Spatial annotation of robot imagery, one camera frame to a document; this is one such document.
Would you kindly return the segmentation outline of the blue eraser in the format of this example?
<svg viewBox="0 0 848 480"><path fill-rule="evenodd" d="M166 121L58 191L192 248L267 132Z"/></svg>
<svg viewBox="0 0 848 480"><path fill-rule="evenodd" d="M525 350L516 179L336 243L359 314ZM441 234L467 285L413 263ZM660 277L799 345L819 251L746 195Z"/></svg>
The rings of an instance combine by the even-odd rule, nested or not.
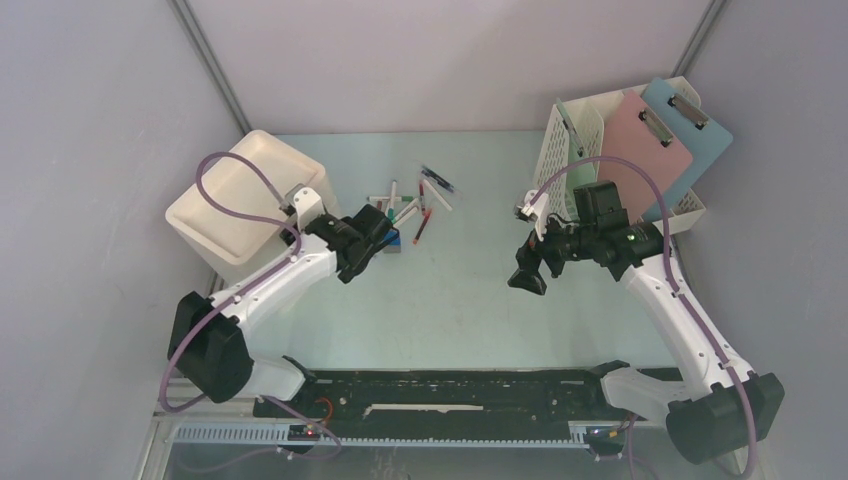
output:
<svg viewBox="0 0 848 480"><path fill-rule="evenodd" d="M382 253L397 254L402 250L402 242L400 232L396 229L390 230L384 237L382 242Z"/></svg>

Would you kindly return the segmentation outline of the white drawer cabinet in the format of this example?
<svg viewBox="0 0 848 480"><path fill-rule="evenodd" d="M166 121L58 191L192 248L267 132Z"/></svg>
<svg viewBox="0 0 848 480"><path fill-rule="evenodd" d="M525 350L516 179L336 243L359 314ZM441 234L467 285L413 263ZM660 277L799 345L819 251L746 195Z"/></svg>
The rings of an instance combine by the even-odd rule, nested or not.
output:
<svg viewBox="0 0 848 480"><path fill-rule="evenodd" d="M255 164L282 195L296 185L313 188L329 213L341 214L322 164L262 130L254 130L230 149ZM203 175L207 193L234 211L286 221L280 202L249 167L222 158ZM225 215L191 185L165 213L167 222L228 284L236 283L280 255L286 244L274 225Z"/></svg>

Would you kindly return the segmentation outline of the green clipboard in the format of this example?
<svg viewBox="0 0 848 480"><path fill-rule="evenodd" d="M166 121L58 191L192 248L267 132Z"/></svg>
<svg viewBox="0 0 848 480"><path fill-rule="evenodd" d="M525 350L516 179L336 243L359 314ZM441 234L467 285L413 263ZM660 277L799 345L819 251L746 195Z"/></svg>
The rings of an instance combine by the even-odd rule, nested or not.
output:
<svg viewBox="0 0 848 480"><path fill-rule="evenodd" d="M568 132L567 164L573 165L580 160L601 153L603 121L597 110L587 101L556 101L557 110L562 117L563 126ZM592 164L573 167L565 177L566 205L576 210L573 190L597 179L597 168Z"/></svg>

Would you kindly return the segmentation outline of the pink clipboard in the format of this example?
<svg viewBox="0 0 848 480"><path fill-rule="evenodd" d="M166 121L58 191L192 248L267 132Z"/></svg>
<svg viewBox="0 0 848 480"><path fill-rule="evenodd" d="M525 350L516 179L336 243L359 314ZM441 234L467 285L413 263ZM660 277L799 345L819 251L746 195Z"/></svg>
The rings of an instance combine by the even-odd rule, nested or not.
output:
<svg viewBox="0 0 848 480"><path fill-rule="evenodd" d="M646 172L664 193L692 162L691 154L636 93L628 91L604 127L601 153L627 160ZM653 190L627 166L602 161L597 179L616 185L631 224L656 204Z"/></svg>

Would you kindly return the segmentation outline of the blue clipboard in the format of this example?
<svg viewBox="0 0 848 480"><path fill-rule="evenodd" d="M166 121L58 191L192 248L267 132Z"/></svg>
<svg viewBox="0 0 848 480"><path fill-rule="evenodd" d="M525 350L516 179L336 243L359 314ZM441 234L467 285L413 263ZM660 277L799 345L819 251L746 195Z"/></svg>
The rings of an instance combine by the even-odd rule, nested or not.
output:
<svg viewBox="0 0 848 480"><path fill-rule="evenodd" d="M669 80L654 78L641 97L692 156L691 164L664 193L666 206L672 209L725 152L734 137L703 110L699 100Z"/></svg>

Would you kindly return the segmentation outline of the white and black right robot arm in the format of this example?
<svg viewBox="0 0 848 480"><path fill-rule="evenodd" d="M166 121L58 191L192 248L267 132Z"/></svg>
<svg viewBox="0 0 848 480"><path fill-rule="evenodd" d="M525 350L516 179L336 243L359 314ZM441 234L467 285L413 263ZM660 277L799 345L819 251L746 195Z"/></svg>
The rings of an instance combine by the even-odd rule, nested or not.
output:
<svg viewBox="0 0 848 480"><path fill-rule="evenodd" d="M549 196L528 191L517 218L534 224L517 250L512 288L542 295L539 268L552 277L568 262L592 260L607 269L647 312L681 378L665 381L623 362L594 371L597 381L581 392L585 411L606 418L627 410L666 427L678 452L693 464L764 440L785 397L773 374L757 374L720 334L685 285L677 260L665 254L665 238L650 222L630 223L610 181L575 191L578 218L565 221L549 209Z"/></svg>

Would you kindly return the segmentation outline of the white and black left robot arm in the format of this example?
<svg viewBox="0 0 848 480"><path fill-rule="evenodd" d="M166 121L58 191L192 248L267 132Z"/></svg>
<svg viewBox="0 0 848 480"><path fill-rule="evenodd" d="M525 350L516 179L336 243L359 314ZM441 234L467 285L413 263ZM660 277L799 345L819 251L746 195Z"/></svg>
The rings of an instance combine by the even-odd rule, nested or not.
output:
<svg viewBox="0 0 848 480"><path fill-rule="evenodd" d="M308 414L316 403L312 373L290 356L253 352L260 326L325 278L349 283L398 237L398 229L372 205L353 217L316 217L282 255L242 282L208 297L191 292L179 301L167 352L170 369L214 403L271 396L292 416Z"/></svg>

